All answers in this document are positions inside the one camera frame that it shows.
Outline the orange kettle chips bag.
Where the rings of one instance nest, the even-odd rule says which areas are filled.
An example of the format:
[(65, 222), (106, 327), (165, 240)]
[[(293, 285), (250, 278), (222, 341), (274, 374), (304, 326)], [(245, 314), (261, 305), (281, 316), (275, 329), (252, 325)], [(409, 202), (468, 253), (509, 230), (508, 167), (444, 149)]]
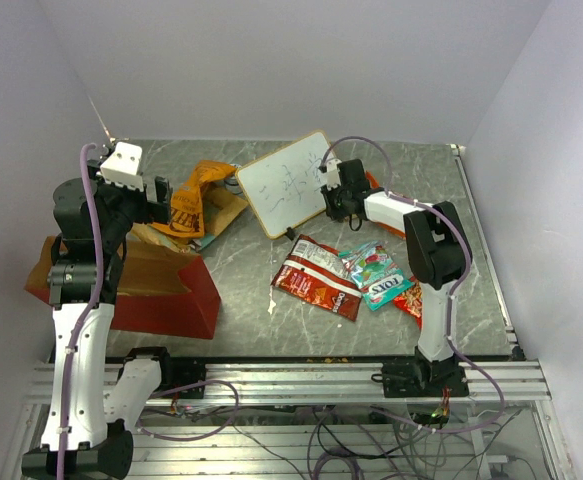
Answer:
[(236, 170), (235, 166), (223, 162), (199, 161), (188, 180), (172, 195), (170, 221), (166, 225), (154, 222), (151, 227), (176, 238), (203, 237), (203, 195), (212, 183), (225, 180)]

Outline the red brown paper bag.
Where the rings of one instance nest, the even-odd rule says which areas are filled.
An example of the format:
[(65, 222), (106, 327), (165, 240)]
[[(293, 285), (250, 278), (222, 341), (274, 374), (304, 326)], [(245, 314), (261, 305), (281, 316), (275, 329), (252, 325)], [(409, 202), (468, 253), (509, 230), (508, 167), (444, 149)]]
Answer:
[(117, 330), (214, 336), (220, 295), (197, 254), (100, 238), (90, 224), (48, 237), (25, 290), (50, 305), (71, 346), (97, 320)]

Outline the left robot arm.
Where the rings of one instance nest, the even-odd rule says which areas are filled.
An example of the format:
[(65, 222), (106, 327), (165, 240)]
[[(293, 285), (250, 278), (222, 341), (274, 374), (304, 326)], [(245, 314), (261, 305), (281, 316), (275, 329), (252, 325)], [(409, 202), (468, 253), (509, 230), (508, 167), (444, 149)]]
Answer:
[(60, 228), (47, 276), (55, 329), (49, 414), (38, 447), (22, 457), (30, 479), (123, 479), (145, 402), (174, 387), (165, 348), (131, 354), (110, 392), (104, 390), (106, 343), (135, 224), (170, 218), (172, 189), (155, 179), (147, 197), (140, 176), (116, 182), (90, 161), (84, 175), (58, 186), (53, 199)]

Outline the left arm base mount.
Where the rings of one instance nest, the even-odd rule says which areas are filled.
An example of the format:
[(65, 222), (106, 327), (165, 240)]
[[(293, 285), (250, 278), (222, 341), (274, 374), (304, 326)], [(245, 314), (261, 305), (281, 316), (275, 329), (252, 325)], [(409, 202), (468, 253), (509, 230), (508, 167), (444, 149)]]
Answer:
[[(105, 364), (105, 384), (113, 386), (122, 375), (124, 359), (107, 357)], [(201, 382), (206, 379), (206, 363), (201, 358), (173, 357), (171, 359), (170, 382), (161, 385), (158, 391), (173, 389)]]

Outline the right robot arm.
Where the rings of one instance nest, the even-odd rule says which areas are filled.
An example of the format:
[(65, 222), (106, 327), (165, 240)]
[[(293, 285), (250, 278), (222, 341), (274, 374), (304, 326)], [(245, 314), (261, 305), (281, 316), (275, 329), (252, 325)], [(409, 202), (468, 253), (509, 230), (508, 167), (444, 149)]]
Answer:
[(422, 203), (373, 188), (359, 159), (327, 160), (319, 171), (329, 218), (356, 216), (404, 234), (409, 267), (422, 292), (422, 328), (411, 380), (419, 393), (436, 394), (458, 368), (456, 291), (472, 263), (455, 206), (448, 201)]

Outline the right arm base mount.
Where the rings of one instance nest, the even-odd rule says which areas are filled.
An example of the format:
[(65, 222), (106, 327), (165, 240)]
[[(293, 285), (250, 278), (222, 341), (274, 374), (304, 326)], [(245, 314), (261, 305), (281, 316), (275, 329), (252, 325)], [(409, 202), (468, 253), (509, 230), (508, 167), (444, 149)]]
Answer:
[(456, 368), (442, 379), (427, 380), (410, 358), (383, 363), (371, 380), (381, 385), (386, 398), (441, 398), (444, 392), (450, 397), (467, 397), (470, 393), (463, 368)]

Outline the brown teal chips bag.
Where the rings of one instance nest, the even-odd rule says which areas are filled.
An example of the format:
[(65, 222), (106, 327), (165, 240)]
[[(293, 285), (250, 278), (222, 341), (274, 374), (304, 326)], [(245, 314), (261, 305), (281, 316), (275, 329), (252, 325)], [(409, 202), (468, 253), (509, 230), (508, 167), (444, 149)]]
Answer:
[(178, 253), (199, 253), (209, 246), (249, 206), (248, 202), (224, 187), (212, 184), (203, 197), (205, 235), (201, 238), (179, 238), (149, 225), (135, 224), (130, 238), (143, 243), (166, 247)]

